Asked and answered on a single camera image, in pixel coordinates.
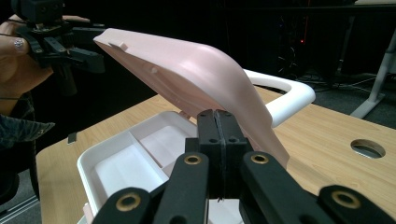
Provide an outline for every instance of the dark background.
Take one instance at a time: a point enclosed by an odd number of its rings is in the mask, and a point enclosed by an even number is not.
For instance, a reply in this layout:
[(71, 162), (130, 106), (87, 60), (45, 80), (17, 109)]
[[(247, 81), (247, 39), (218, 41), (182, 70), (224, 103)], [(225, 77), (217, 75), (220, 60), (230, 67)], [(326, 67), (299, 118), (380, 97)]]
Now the dark background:
[[(12, 11), (10, 1), (0, 1), (3, 21)], [(313, 67), (331, 85), (350, 26), (348, 15), (327, 13), (307, 17), (304, 13), (281, 10), (269, 13), (247, 8), (307, 7), (308, 3), (310, 6), (343, 6), (352, 2), (113, 0), (99, 3), (64, 0), (64, 15), (79, 15), (108, 28), (207, 44), (226, 52), (242, 67), (269, 75), (297, 77)], [(355, 19), (354, 27), (360, 29), (351, 33), (354, 45), (346, 48), (345, 71), (348, 73), (376, 73), (388, 46), (396, 22), (394, 15), (371, 13), (371, 16), (359, 15)], [(364, 27), (376, 27), (382, 32), (367, 34), (370, 30)], [(54, 76), (32, 90), (36, 120), (56, 123), (37, 140), (37, 151), (155, 94), (94, 44), (89, 48), (105, 56), (106, 71), (92, 74), (72, 69), (78, 88), (76, 95), (62, 96)], [(377, 52), (362, 52), (369, 49)], [(367, 66), (359, 63), (364, 60), (372, 63)]]

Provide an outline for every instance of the table surface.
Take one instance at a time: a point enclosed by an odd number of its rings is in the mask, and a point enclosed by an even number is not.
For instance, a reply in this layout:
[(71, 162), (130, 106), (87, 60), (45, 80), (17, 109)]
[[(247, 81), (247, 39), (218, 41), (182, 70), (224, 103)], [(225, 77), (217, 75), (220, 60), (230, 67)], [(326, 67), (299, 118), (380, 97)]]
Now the table surface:
[[(279, 94), (257, 88), (265, 103)], [(86, 149), (107, 140), (163, 111), (179, 111), (156, 95), (78, 133), (37, 155), (42, 222), (77, 223), (88, 201), (78, 173), (78, 157)], [(318, 194), (329, 185), (352, 188), (396, 218), (396, 130), (329, 109), (309, 105), (275, 128), (290, 154), (288, 172), (306, 190)], [(356, 139), (378, 143), (386, 150), (370, 159), (352, 150)]]

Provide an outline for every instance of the white handle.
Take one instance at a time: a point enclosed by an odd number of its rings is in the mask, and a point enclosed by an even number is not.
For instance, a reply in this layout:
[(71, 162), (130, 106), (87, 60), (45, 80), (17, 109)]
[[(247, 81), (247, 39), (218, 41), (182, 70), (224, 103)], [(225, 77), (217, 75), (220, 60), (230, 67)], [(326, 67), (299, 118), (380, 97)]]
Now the white handle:
[(304, 83), (274, 77), (244, 69), (253, 85), (276, 88), (287, 93), (266, 104), (273, 117), (272, 127), (275, 128), (292, 115), (311, 104), (315, 100), (315, 92)]

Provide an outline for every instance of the person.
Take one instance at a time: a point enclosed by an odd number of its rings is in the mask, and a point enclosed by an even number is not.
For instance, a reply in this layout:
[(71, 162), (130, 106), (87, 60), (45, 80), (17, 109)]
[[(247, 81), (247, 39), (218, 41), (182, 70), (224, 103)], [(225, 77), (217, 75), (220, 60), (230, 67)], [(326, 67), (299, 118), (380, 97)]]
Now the person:
[(34, 121), (30, 90), (53, 72), (30, 57), (29, 44), (16, 36), (16, 29), (23, 25), (18, 21), (13, 15), (0, 25), (0, 150), (36, 140), (55, 125)]

